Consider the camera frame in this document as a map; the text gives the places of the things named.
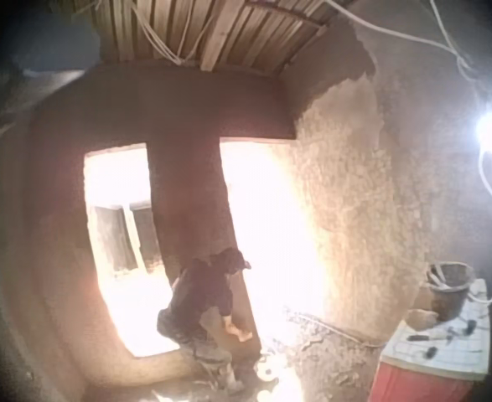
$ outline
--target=wooden ceiling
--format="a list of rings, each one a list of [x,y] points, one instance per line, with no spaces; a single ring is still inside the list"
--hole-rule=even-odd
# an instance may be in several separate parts
[[[166,57],[205,71],[234,65],[277,74],[335,15],[322,0],[51,1],[72,18],[92,21],[104,62]],[[150,43],[147,26],[171,57]]]

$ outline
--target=hand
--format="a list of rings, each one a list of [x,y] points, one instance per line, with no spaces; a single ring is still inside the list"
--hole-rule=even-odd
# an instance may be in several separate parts
[[[238,335],[236,335],[236,336],[238,337],[238,340],[240,342],[247,342],[251,338],[253,338],[253,332],[250,332],[250,331],[240,331],[238,333]]]

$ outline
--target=person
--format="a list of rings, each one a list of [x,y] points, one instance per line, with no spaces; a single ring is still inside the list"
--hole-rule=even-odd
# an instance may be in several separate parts
[[[252,333],[239,329],[232,321],[232,291],[229,279],[244,269],[251,269],[242,253],[228,248],[210,257],[210,265],[195,259],[174,282],[173,297],[168,307],[158,314],[157,329],[174,340],[203,365],[210,377],[230,393],[243,389],[231,366],[231,354],[218,346],[199,323],[201,315],[217,307],[225,331],[240,342],[252,338]]]

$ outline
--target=bucket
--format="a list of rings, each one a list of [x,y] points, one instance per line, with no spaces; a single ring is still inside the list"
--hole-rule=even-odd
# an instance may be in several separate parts
[[[462,262],[440,262],[432,264],[430,272],[441,278],[441,268],[445,284],[441,287],[427,274],[426,287],[432,293],[431,310],[438,314],[438,321],[446,322],[456,318],[464,307],[469,288],[474,282],[474,269]]]

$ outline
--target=dirt floor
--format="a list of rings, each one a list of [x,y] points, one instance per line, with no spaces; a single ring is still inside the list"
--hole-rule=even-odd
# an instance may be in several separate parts
[[[199,378],[133,389],[93,389],[85,402],[367,401],[380,348],[361,346],[289,312],[277,333],[262,343],[260,363],[241,362],[235,368],[246,386],[239,394],[213,390]]]

